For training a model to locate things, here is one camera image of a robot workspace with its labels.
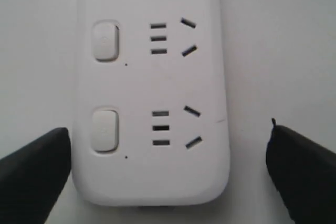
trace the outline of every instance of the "white power strip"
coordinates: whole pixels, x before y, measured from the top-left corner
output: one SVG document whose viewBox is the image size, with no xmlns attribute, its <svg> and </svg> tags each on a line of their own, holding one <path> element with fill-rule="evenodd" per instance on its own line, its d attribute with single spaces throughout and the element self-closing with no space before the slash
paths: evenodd
<svg viewBox="0 0 336 224">
<path fill-rule="evenodd" d="M 230 167 L 219 0 L 78 0 L 72 171 L 107 206 L 201 204 Z"/>
</svg>

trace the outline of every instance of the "white surface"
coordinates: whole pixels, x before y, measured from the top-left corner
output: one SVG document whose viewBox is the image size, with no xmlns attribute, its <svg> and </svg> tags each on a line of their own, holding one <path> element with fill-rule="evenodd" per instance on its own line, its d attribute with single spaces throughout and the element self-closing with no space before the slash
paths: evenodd
<svg viewBox="0 0 336 224">
<path fill-rule="evenodd" d="M 96 152 L 110 152 L 118 147 L 118 114 L 112 110 L 99 110 L 93 113 L 91 148 Z"/>
<path fill-rule="evenodd" d="M 78 191 L 107 206 L 195 205 L 217 198 L 230 170 L 219 0 L 78 2 L 72 134 L 72 174 Z M 182 17 L 197 27 L 181 24 Z M 118 23 L 120 54 L 113 62 L 98 62 L 92 56 L 91 31 L 107 19 Z M 151 29 L 158 22 L 166 28 Z M 105 28 L 95 26 L 94 37 L 101 32 L 106 37 Z M 154 35 L 167 36 L 167 41 L 153 42 Z M 184 57 L 192 45 L 198 49 Z M 154 55 L 152 49 L 167 53 Z M 186 112 L 186 106 L 201 115 Z M 92 113 L 101 108 L 119 115 L 119 146 L 112 153 L 91 148 Z M 164 110 L 169 116 L 152 116 Z M 161 125 L 170 129 L 153 128 Z M 197 137 L 203 141 L 187 148 Z M 153 146 L 153 140 L 171 144 Z"/>
<path fill-rule="evenodd" d="M 0 0 L 0 5 L 0 154 L 5 156 L 53 127 L 71 126 L 76 0 Z M 70 179 L 48 224 L 292 223 L 266 172 L 270 118 L 336 151 L 336 0 L 222 0 L 222 5 L 232 149 L 223 196 L 173 212 L 102 208 L 82 201 Z"/>
<path fill-rule="evenodd" d="M 116 60 L 119 55 L 119 29 L 116 24 L 102 20 L 92 25 L 90 36 L 93 56 L 99 61 Z"/>
</svg>

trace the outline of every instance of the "power strip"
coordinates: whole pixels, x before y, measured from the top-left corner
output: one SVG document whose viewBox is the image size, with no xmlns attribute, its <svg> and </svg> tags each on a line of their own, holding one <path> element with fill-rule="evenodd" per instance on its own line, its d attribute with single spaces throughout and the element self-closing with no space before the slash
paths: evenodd
<svg viewBox="0 0 336 224">
<path fill-rule="evenodd" d="M 78 0 L 72 172 L 106 206 L 195 205 L 230 167 L 219 0 Z"/>
</svg>

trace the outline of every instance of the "socket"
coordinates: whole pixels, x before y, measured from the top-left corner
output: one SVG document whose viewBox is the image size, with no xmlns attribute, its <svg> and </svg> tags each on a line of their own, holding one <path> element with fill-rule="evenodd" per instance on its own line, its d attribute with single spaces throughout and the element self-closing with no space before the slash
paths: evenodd
<svg viewBox="0 0 336 224">
<path fill-rule="evenodd" d="M 220 11 L 219 0 L 78 0 L 72 174 L 84 199 L 182 206 L 223 192 L 230 148 Z M 113 60 L 92 55 L 92 41 L 99 49 L 111 34 L 102 26 L 92 40 L 95 24 L 118 28 L 118 50 L 103 51 L 118 52 Z M 114 120 L 100 117 L 93 131 L 97 111 Z M 97 152 L 95 139 L 118 144 Z"/>
</svg>

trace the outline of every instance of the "power switch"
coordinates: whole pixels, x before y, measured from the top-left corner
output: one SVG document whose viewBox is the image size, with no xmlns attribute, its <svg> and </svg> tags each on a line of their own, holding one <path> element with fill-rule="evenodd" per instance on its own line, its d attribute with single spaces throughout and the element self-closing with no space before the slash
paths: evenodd
<svg viewBox="0 0 336 224">
<path fill-rule="evenodd" d="M 113 22 L 99 22 L 92 31 L 93 56 L 98 61 L 114 61 L 119 56 L 119 28 Z"/>
<path fill-rule="evenodd" d="M 96 152 L 110 152 L 118 148 L 119 123 L 116 111 L 96 111 L 93 114 L 91 146 Z"/>
</svg>

